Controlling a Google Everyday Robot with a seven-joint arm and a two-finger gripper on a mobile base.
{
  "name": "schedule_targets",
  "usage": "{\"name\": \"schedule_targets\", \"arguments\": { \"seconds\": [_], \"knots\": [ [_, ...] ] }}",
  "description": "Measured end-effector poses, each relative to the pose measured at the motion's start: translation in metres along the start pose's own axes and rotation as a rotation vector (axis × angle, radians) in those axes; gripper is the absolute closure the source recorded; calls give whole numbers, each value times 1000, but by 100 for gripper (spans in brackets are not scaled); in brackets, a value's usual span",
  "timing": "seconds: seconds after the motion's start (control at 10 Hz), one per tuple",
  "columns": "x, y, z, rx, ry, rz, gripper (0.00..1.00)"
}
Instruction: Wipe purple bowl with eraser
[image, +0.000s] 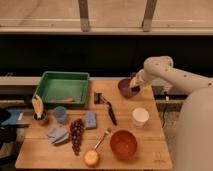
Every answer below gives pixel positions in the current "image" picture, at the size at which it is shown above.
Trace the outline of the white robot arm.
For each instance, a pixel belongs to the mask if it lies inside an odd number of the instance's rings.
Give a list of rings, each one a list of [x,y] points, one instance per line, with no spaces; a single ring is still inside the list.
[[[173,171],[213,171],[213,78],[173,65],[169,56],[147,58],[130,87],[160,78],[188,95],[177,123]]]

